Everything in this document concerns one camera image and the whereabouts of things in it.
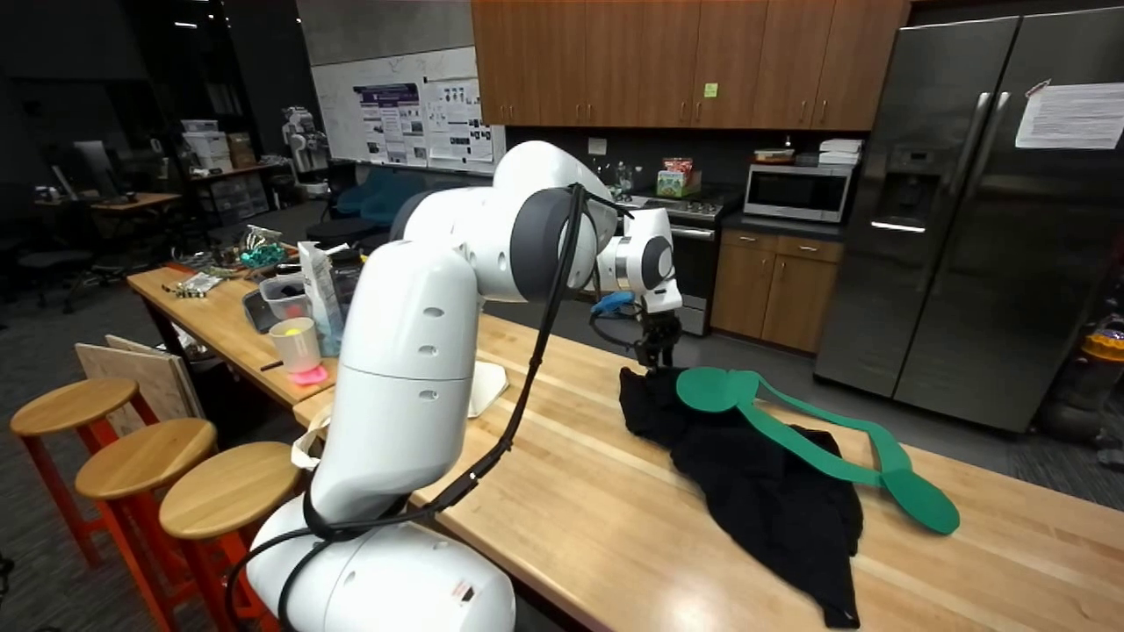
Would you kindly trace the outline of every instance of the kitchen cabinet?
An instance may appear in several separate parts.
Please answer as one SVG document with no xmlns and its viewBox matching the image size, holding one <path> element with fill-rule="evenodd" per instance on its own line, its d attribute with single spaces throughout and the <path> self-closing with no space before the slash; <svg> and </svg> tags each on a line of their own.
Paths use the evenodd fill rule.
<svg viewBox="0 0 1124 632">
<path fill-rule="evenodd" d="M 896 28 L 909 0 L 773 0 L 757 55 L 753 124 L 869 131 Z"/>
<path fill-rule="evenodd" d="M 472 0 L 488 124 L 866 131 L 909 0 Z"/>
<path fill-rule="evenodd" d="M 816 351 L 838 253 L 830 240 L 725 227 L 708 326 Z"/>
</svg>

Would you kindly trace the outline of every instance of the refrigerator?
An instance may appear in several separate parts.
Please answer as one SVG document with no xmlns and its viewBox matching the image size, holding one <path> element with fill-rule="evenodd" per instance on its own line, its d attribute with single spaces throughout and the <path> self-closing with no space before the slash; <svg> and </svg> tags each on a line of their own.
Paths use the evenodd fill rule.
<svg viewBox="0 0 1124 632">
<path fill-rule="evenodd" d="M 1124 8 L 898 28 L 816 377 L 1024 432 L 1124 235 Z"/>
</svg>

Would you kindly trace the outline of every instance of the floor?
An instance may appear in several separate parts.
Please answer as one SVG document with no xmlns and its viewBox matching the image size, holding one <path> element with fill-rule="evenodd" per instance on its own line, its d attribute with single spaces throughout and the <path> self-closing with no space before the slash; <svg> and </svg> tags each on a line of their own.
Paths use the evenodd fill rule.
<svg viewBox="0 0 1124 632">
<path fill-rule="evenodd" d="M 314 220 L 320 202 L 302 202 L 252 219 L 284 235 L 302 235 L 302 223 Z M 542 311 L 533 307 L 488 307 L 488 311 L 533 324 Z M 62 311 L 57 303 L 39 310 L 30 295 L 18 295 L 0 307 L 3 366 L 0 379 L 0 414 L 14 414 L 23 401 L 62 387 L 79 377 L 74 359 L 74 339 L 103 339 L 103 332 L 124 332 L 135 339 L 153 339 L 147 311 L 126 288 L 85 288 L 76 310 Z M 587 326 L 587 307 L 564 303 L 557 326 L 560 337 L 605 344 Z M 1124 510 L 1124 475 L 1097 463 L 1090 446 L 1058 441 L 1050 435 L 998 435 L 947 417 L 931 417 L 909 406 L 896 406 L 865 393 L 824 387 L 810 379 L 810 359 L 780 351 L 769 344 L 750 344 L 724 332 L 686 337 L 673 353 L 676 366 L 725 366 L 757 369 L 780 391 L 803 395 L 810 402 L 833 406 L 838 414 L 855 414 L 888 424 L 901 441 L 933 449 L 986 472 L 999 472 L 1033 486 L 1058 487 L 1090 502 Z M 76 472 L 79 446 L 71 440 L 49 441 L 62 467 Z M 147 630 L 139 600 L 132 598 L 124 569 L 110 563 L 85 569 L 74 544 L 62 534 L 57 510 L 49 505 L 43 486 L 35 482 L 19 446 L 0 440 L 0 556 L 14 557 L 8 594 L 0 598 L 0 630 L 18 632 L 79 632 L 79 630 Z M 181 630 L 207 630 L 197 610 L 181 613 Z M 519 630 L 556 630 L 536 608 L 523 600 Z"/>
</svg>

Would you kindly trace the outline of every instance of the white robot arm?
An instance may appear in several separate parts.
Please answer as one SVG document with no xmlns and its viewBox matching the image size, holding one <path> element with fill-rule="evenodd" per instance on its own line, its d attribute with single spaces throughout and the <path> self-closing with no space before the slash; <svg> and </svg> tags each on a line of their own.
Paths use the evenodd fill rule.
<svg viewBox="0 0 1124 632">
<path fill-rule="evenodd" d="M 392 516 L 461 456 L 481 300 L 542 303 L 556 277 L 584 288 L 600 268 L 600 283 L 676 310 L 667 219 L 631 214 L 614 235 L 608 200 L 591 170 L 533 142 L 499 163 L 491 186 L 403 208 L 350 300 L 320 472 L 262 523 L 244 564 L 279 621 L 511 630 L 515 598 L 496 564 Z"/>
</svg>

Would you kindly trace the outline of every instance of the green strap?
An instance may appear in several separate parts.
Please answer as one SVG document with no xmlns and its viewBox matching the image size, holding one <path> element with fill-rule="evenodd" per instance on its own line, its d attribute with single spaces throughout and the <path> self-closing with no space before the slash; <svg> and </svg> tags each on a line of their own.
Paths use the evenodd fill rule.
<svg viewBox="0 0 1124 632">
<path fill-rule="evenodd" d="M 909 454 L 892 440 L 888 429 L 873 420 L 844 417 L 816 402 L 803 402 L 798 395 L 786 395 L 776 387 L 769 387 L 757 371 L 725 371 L 725 369 L 704 369 L 704 366 L 686 369 L 673 384 L 673 393 L 681 402 L 708 414 L 738 406 L 750 429 L 757 429 L 766 440 L 800 456 L 807 467 L 838 482 L 881 487 L 913 523 L 933 534 L 953 534 L 960 525 L 960 513 L 953 500 L 931 482 L 923 482 L 913 472 Z M 780 424 L 769 412 L 757 406 L 757 393 L 807 417 L 865 432 L 869 440 L 878 472 L 847 463 L 844 456 L 816 446 L 807 435 L 794 432 L 790 424 Z"/>
</svg>

